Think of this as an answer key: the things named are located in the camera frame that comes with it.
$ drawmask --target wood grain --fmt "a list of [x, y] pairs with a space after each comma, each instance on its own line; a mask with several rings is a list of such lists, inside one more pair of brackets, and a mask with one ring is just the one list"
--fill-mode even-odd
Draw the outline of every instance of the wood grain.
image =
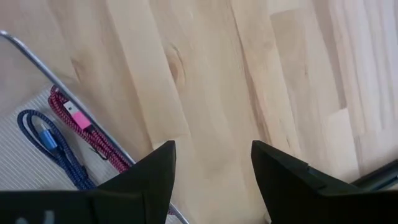
[[[191, 223], [262, 223], [253, 139], [347, 182], [398, 158], [397, 9], [395, 0], [5, 0], [0, 29], [136, 160], [176, 140], [172, 201]], [[49, 84], [2, 42], [0, 60], [0, 114]]]

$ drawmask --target usb cable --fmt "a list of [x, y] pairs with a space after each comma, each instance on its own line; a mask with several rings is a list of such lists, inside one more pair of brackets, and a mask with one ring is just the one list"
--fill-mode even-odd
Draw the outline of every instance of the usb cable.
[[98, 154], [104, 155], [119, 172], [124, 172], [131, 167], [132, 164], [108, 141], [106, 136], [98, 131], [55, 86], [51, 88], [49, 105], [65, 124], [91, 145]]
[[[39, 120], [39, 125], [34, 125], [33, 118]], [[40, 152], [60, 166], [77, 189], [89, 190], [96, 187], [88, 177], [85, 167], [78, 162], [69, 148], [62, 133], [48, 117], [36, 110], [24, 110], [18, 114], [17, 122], [24, 136]]]

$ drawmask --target blue braided cable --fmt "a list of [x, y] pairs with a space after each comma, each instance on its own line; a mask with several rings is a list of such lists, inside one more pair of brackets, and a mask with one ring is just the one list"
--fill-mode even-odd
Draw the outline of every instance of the blue braided cable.
[[[27, 126], [31, 133], [24, 125], [25, 116]], [[58, 144], [55, 149], [45, 148], [45, 144], [42, 142], [39, 133], [33, 124], [34, 116], [40, 118], [46, 125], [48, 125], [49, 130], [51, 130], [52, 137]], [[84, 166], [80, 165], [72, 150], [69, 148], [69, 145], [62, 133], [48, 117], [36, 110], [24, 110], [18, 114], [17, 123], [24, 136], [41, 153], [45, 154], [49, 159], [60, 166], [65, 171], [69, 179], [73, 182], [73, 184], [77, 187], [77, 189], [89, 190], [96, 187], [93, 181], [88, 177]]]

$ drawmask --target black plastic part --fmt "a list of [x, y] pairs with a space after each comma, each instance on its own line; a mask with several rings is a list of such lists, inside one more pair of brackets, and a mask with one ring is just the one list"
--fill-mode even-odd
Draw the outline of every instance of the black plastic part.
[[96, 190], [0, 192], [0, 223], [164, 224], [174, 175], [168, 141]]
[[365, 192], [260, 141], [251, 157], [273, 224], [397, 223], [398, 191]]
[[386, 190], [398, 184], [398, 159], [351, 184], [364, 190]]

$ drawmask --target wood knot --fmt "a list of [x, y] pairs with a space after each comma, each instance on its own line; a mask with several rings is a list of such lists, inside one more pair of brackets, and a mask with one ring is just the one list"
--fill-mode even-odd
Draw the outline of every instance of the wood knot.
[[176, 46], [169, 45], [165, 48], [165, 54], [175, 86], [177, 87], [177, 91], [180, 92], [185, 86], [185, 69], [183, 67], [180, 52]]

